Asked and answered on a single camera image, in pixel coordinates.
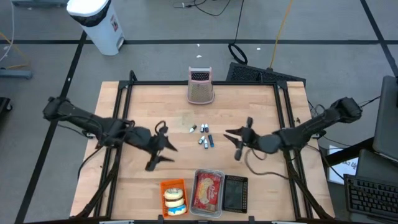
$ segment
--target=wooden table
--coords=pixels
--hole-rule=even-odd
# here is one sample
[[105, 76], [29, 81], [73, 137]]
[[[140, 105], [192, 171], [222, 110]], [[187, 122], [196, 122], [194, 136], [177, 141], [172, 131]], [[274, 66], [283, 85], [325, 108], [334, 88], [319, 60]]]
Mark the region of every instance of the wooden table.
[[[112, 116], [117, 86], [117, 82], [102, 84], [95, 114], [102, 117]], [[299, 118], [301, 122], [310, 119], [303, 83], [289, 82], [288, 87], [294, 118]], [[165, 120], [169, 127], [170, 142], [178, 149], [178, 152], [162, 151], [163, 156], [172, 158], [175, 162], [162, 162], [157, 165], [155, 171], [146, 172], [144, 168], [150, 158], [148, 153], [124, 144], [112, 219], [156, 220], [162, 213], [160, 182], [169, 179], [185, 179], [189, 198], [194, 172], [199, 168], [222, 170], [228, 175], [249, 178], [248, 213], [223, 212], [217, 220], [248, 220], [250, 215], [253, 215], [256, 220], [295, 219], [289, 181], [275, 175], [252, 174], [243, 159], [240, 162], [234, 160], [234, 145], [223, 137], [226, 129], [236, 129], [245, 125], [248, 116], [253, 118], [252, 127], [260, 135], [280, 129], [273, 87], [220, 85], [215, 86], [214, 89], [216, 98], [212, 104], [192, 105], [186, 99], [186, 86], [133, 86], [127, 118], [134, 119], [137, 126], [145, 126], [152, 132], [160, 120]], [[282, 91], [280, 95], [285, 123], [288, 125]], [[123, 110], [123, 104], [124, 102], [121, 103], [120, 111]], [[188, 132], [193, 124], [199, 126], [202, 123], [209, 124], [215, 143], [214, 148], [205, 150], [203, 145], [197, 143], [202, 136], [198, 129], [191, 134]], [[95, 140], [88, 141], [85, 157], [94, 151], [95, 144]], [[315, 140], [311, 140], [309, 144], [317, 146]], [[71, 215], [80, 212], [98, 188], [104, 152], [103, 149], [82, 169]], [[304, 148], [301, 153], [309, 190], [326, 212], [334, 216], [319, 153], [309, 147]], [[268, 155], [264, 161], [250, 154], [249, 163], [258, 172], [273, 171], [287, 176], [286, 164], [281, 152]], [[301, 215], [305, 217], [299, 188], [297, 192]], [[107, 199], [106, 192], [103, 198], [103, 209], [101, 209], [103, 215]], [[203, 220], [206, 218], [189, 213], [173, 217], [173, 219]]]

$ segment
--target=white trash can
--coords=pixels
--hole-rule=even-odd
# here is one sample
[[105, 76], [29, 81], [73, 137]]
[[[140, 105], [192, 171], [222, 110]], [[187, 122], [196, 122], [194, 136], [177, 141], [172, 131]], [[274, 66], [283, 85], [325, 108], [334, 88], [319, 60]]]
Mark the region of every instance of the white trash can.
[[116, 55], [124, 42], [111, 0], [70, 0], [67, 11], [104, 55]]

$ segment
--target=keyboard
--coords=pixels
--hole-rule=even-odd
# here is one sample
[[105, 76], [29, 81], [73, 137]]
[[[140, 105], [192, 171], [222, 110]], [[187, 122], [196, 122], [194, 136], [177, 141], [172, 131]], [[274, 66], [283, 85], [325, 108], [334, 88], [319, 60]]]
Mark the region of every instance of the keyboard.
[[398, 183], [344, 175], [347, 209], [398, 221]]

